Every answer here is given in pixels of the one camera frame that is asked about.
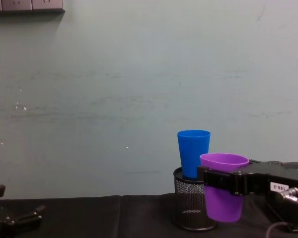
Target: cup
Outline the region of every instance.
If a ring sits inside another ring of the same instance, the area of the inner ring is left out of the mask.
[[[200,156],[201,165],[210,169],[231,172],[247,166],[249,159],[236,154],[210,153]],[[219,222],[236,222],[242,214],[244,198],[229,191],[205,186],[205,203],[208,216]]]
[[[179,152],[182,174],[196,179],[200,155],[209,151],[211,133],[205,130],[184,130],[178,132]]]

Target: wall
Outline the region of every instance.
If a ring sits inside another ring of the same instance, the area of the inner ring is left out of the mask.
[[[188,128],[298,161],[298,0],[66,3],[0,17],[6,198],[172,192]]]

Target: black tablecloth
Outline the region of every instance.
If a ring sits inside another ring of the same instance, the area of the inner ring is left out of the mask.
[[[221,223],[212,231],[189,232],[171,221],[174,194],[160,196],[109,196],[34,200],[2,200],[22,214],[44,204],[47,209],[40,230],[20,238],[264,238],[271,224],[264,215],[262,197],[246,197],[242,218]],[[272,237],[298,238],[275,231]]]

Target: purple plastic cup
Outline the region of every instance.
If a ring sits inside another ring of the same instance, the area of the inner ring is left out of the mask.
[[[247,166],[249,159],[236,154],[209,153],[200,156],[201,165],[226,172]],[[244,198],[229,191],[205,186],[205,204],[208,217],[219,222],[236,222],[242,214]]]

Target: blue plastic cup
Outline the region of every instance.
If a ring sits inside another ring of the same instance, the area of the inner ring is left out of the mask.
[[[196,179],[200,155],[209,152],[211,133],[206,130],[184,130],[178,132],[182,174]]]

